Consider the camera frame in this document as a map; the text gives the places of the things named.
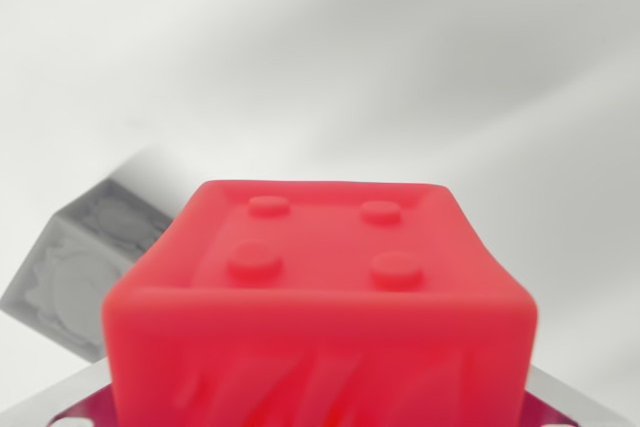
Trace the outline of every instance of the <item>gray cube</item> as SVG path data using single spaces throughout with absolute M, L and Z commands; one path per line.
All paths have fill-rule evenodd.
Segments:
M 101 182 L 47 223 L 0 308 L 89 361 L 102 358 L 102 299 L 170 222 L 120 184 Z

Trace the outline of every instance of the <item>red toy brick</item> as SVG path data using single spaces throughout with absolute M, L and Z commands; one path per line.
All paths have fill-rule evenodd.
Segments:
M 121 427 L 515 427 L 536 307 L 444 187 L 219 181 L 103 319 Z

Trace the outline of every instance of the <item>plastic toy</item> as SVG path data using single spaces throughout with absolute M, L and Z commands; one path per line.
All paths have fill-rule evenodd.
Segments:
M 222 181 L 103 321 L 122 427 L 508 427 L 536 308 L 444 187 Z

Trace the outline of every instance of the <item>block top face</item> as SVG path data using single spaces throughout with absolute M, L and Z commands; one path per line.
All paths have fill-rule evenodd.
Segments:
M 427 184 L 208 182 L 134 270 L 129 285 L 524 292 L 450 192 Z

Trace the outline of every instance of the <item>metal surface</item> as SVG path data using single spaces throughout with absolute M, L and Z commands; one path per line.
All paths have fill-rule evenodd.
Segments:
M 0 414 L 2 427 L 117 427 L 107 361 Z M 519 427 L 633 427 L 615 413 L 531 367 Z

